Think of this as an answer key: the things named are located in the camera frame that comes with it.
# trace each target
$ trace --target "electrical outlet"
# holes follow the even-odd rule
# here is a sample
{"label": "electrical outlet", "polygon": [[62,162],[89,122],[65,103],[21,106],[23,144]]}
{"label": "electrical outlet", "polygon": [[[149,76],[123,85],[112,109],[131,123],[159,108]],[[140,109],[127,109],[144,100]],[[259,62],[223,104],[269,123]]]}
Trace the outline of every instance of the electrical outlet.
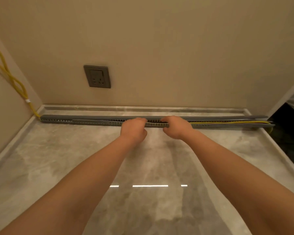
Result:
{"label": "electrical outlet", "polygon": [[111,88],[108,67],[84,65],[90,87]]}

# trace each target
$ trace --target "left hand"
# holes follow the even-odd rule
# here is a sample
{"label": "left hand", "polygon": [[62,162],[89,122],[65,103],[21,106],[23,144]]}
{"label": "left hand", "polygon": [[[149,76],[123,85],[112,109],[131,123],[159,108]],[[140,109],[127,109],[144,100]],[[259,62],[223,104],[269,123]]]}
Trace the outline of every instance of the left hand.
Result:
{"label": "left hand", "polygon": [[147,136],[147,131],[145,130],[146,122],[145,118],[126,120],[122,124],[120,136],[133,141],[135,144],[143,142]]}

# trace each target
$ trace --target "right hand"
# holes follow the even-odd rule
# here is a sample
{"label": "right hand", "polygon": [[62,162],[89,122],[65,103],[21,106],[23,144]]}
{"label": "right hand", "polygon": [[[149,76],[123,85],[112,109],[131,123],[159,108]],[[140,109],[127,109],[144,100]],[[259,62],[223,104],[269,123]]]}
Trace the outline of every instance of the right hand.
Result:
{"label": "right hand", "polygon": [[163,128],[163,131],[166,135],[174,139],[183,140],[193,130],[192,125],[179,116],[166,116],[160,121],[169,123],[169,127]]}

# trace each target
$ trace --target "yellow cable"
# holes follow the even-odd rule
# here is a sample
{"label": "yellow cable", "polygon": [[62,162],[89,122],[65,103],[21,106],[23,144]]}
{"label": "yellow cable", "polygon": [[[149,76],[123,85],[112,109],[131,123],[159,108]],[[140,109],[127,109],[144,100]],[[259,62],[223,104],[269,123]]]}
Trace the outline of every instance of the yellow cable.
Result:
{"label": "yellow cable", "polygon": [[239,124],[239,123],[264,123],[264,124],[270,124],[267,121],[191,122],[191,124]]}
{"label": "yellow cable", "polygon": [[0,64],[0,69],[1,71],[3,71],[5,74],[8,75],[9,77],[9,80],[11,82],[11,85],[13,86],[13,88],[18,92],[18,94],[23,97],[23,99],[27,102],[29,108],[33,111],[34,115],[40,119],[40,115],[37,113],[37,111],[34,109],[33,107],[33,104],[29,101],[28,99],[28,94],[27,94],[27,91],[26,91],[26,88],[25,86],[23,85],[23,83],[21,83],[16,77],[14,77],[11,72],[9,71],[8,69],[8,65],[7,65],[7,62],[3,56],[3,54],[1,53],[0,51],[0,59],[1,59],[1,62],[3,63],[3,66]]}

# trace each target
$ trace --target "hand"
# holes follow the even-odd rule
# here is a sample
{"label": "hand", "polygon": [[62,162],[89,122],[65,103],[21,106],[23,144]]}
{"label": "hand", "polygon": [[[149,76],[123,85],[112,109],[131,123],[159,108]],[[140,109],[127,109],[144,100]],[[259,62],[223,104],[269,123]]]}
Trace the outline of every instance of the hand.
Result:
{"label": "hand", "polygon": [[169,127],[163,128],[166,135],[174,139],[182,139],[193,130],[192,125],[179,116],[166,116],[160,121],[168,122]]}
{"label": "hand", "polygon": [[147,136],[147,131],[145,130],[146,122],[145,118],[126,120],[121,127],[121,137],[129,139],[135,144],[143,142]]}

